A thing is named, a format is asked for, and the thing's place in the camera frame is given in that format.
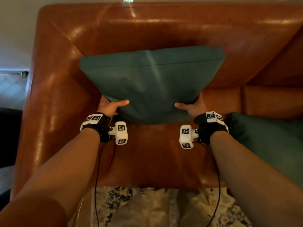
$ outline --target black and white square marker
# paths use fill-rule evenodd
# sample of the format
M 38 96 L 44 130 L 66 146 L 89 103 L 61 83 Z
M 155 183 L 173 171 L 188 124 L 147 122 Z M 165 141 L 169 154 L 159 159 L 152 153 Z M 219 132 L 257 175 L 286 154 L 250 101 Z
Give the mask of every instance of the black and white square marker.
M 207 118 L 208 119 L 214 119 L 215 118 L 214 113 L 213 114 L 207 114 Z
M 92 118 L 92 116 L 90 116 L 90 117 L 87 117 L 86 118 L 86 120 L 84 121 L 84 122 L 87 122 L 87 121 L 89 121 L 90 119 Z
M 183 146 L 183 148 L 190 148 L 190 144 L 189 143 L 183 143 L 182 146 Z
M 94 117 L 92 118 L 92 120 L 98 121 L 100 118 L 101 118 L 101 116 L 94 116 Z
M 216 115 L 216 116 L 217 116 L 217 119 L 218 119 L 218 120 L 221 120 L 221 121 L 223 122 L 223 119 L 222 119 L 221 116 L 218 116 L 218 115 Z
M 182 135 L 185 135 L 185 134 L 188 134 L 188 133 L 189 133 L 189 128 L 182 129 L 182 131 L 181 131 Z
M 118 125 L 118 131 L 125 131 L 124 125 Z
M 126 139 L 119 139 L 118 144 L 122 144 L 122 143 L 125 143 L 125 142 L 126 142 Z

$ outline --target dark green cushion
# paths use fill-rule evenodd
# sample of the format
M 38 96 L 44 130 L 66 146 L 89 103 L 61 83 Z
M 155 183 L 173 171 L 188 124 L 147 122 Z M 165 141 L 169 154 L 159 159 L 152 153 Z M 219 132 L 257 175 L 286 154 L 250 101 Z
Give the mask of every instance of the dark green cushion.
M 303 188 L 303 121 L 231 113 L 230 134 L 265 162 Z
M 83 57 L 79 67 L 109 101 L 129 99 L 120 115 L 133 123 L 190 120 L 174 103 L 193 103 L 225 60 L 219 47 L 194 46 Z

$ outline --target patterned rug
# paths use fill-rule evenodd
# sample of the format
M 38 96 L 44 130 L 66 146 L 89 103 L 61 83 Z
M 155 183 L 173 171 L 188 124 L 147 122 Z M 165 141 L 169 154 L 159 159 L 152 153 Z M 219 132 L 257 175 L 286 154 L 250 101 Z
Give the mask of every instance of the patterned rug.
M 100 227 L 110 223 L 114 212 L 124 205 L 138 191 L 138 188 L 98 187 L 96 193 L 97 212 Z M 177 227 L 179 211 L 176 203 L 177 189 L 169 189 L 170 198 L 170 227 Z M 219 189 L 207 189 L 210 207 L 214 211 L 218 202 Z M 92 227 L 97 226 L 95 210 L 92 209 Z M 221 189 L 221 198 L 213 219 L 213 226 L 217 227 L 251 227 L 252 224 L 241 211 L 235 199 L 227 194 L 226 188 Z

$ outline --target wall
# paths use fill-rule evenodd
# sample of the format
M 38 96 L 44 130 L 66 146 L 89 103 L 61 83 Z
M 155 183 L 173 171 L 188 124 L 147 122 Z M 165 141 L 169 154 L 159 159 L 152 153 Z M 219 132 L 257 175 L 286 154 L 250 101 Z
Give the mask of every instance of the wall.
M 36 17 L 40 7 L 53 3 L 119 2 L 122 0 L 0 0 L 0 70 L 28 70 L 31 65 Z M 183 0 L 134 0 L 183 1 Z M 303 0 L 187 0 L 303 2 Z

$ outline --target orange leather sofa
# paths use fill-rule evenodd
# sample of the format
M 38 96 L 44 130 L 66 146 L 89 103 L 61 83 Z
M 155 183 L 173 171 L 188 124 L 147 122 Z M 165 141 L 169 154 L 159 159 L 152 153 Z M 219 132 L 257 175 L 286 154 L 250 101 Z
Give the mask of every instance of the orange leather sofa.
M 303 115 L 303 7 L 230 3 L 98 3 L 43 7 L 28 79 L 13 196 L 79 133 L 101 93 L 83 56 L 195 45 L 227 59 L 203 90 L 209 110 L 272 118 Z M 184 150 L 180 126 L 127 124 L 126 145 L 101 154 L 100 186 L 217 187 L 211 151 Z

